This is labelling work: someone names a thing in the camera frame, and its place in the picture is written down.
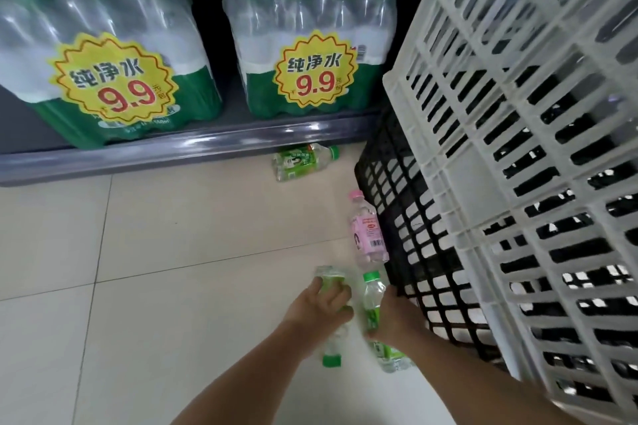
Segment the white plastic crate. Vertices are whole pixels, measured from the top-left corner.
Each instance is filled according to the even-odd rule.
[[[510,371],[595,422],[638,421],[636,16],[422,0],[383,78]]]

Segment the beige tile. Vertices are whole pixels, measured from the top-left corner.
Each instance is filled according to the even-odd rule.
[[[95,280],[110,179],[0,188],[0,299]]]
[[[269,155],[115,175],[98,281],[345,237],[362,149],[285,183]]]
[[[352,259],[340,239],[97,284],[75,425],[168,424],[272,331],[315,266]],[[301,365],[275,423],[452,425],[418,370],[381,371],[359,322],[342,368]]]
[[[92,291],[0,302],[0,423],[71,425]]]

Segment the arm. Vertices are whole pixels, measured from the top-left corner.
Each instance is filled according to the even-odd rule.
[[[172,425],[272,423],[301,361],[352,319],[352,309],[343,308],[352,296],[350,287],[335,283],[320,293],[321,286],[315,277],[277,329],[208,385]]]
[[[427,330],[419,308],[397,297],[393,286],[383,295],[379,328],[369,337],[409,356],[458,425],[582,425],[529,383]]]

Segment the shelf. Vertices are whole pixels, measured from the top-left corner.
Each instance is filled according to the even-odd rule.
[[[155,133],[93,150],[64,148],[0,155],[0,186],[247,156],[316,141],[363,141],[376,127],[380,109],[387,102],[384,99],[363,112],[314,112],[258,120],[248,110],[238,77],[222,95],[224,111],[217,120],[193,122],[182,131]]]

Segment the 9.9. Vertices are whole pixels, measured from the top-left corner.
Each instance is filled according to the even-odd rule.
[[[330,93],[334,89],[334,73],[332,71],[323,71],[319,75],[318,88],[313,87],[313,78],[309,74],[301,75],[297,78],[297,95],[308,96],[310,93],[321,91]]]
[[[155,103],[155,93],[153,92],[153,90],[151,90],[151,88],[149,88],[149,85],[144,83],[143,81],[134,79],[132,81],[129,81],[126,87],[134,97],[138,97],[140,99],[127,101],[122,93],[114,88],[109,87],[100,89],[100,91],[98,91],[98,98],[104,104],[112,106],[111,110],[114,113],[122,113],[123,111],[126,111],[130,106],[137,108],[140,104]]]

